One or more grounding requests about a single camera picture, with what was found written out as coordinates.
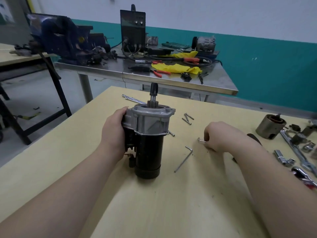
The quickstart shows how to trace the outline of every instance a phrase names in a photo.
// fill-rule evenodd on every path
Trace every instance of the light wood table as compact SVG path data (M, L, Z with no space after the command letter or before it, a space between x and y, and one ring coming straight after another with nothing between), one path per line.
M0 168L0 221L93 152L106 118L118 108L135 104L121 94L143 101L150 97L146 92L110 87ZM164 137L161 174L154 180L138 179L127 158L122 159L80 237L268 237L232 156L224 154L222 159L197 142L210 121L222 120L256 134L265 113L163 95L157 100L176 108L169 126L176 136ZM181 120L185 112L195 118L191 126ZM283 118L301 127L307 122ZM280 149L297 160L280 135L259 140L269 152ZM174 173L189 153L185 145L193 153Z
M10 54L9 51L14 50L13 45L0 43L0 66L6 66L10 64L27 62L35 59L40 59L40 55L32 55L31 57L22 57L16 54ZM50 57L50 54L43 53L44 57Z

